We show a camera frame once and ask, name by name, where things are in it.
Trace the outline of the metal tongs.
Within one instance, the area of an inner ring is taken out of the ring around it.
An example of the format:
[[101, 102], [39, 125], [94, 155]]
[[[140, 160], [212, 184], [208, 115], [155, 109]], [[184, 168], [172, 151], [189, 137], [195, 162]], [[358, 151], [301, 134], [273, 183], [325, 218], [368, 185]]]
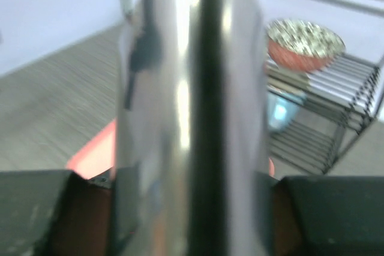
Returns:
[[107, 255], [272, 255], [257, 0], [138, 0], [119, 43]]

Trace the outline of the pink tray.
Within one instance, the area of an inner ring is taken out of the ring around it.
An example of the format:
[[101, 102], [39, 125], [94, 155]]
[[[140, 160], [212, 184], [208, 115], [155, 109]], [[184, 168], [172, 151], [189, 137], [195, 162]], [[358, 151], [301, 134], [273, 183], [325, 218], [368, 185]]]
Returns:
[[67, 162], [66, 168], [91, 179], [113, 167], [116, 122], [111, 121]]

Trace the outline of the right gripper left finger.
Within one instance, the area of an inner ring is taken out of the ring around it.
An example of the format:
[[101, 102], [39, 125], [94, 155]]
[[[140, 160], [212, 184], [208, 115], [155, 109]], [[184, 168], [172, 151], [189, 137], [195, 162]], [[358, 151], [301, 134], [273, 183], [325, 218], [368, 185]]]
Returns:
[[108, 173], [1, 172], [1, 255], [115, 255]]

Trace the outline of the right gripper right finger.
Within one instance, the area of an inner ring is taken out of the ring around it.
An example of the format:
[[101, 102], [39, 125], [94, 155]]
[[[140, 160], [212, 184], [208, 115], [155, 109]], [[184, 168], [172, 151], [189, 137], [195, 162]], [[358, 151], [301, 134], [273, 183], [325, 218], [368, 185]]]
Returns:
[[264, 255], [383, 255], [383, 177], [263, 178]]

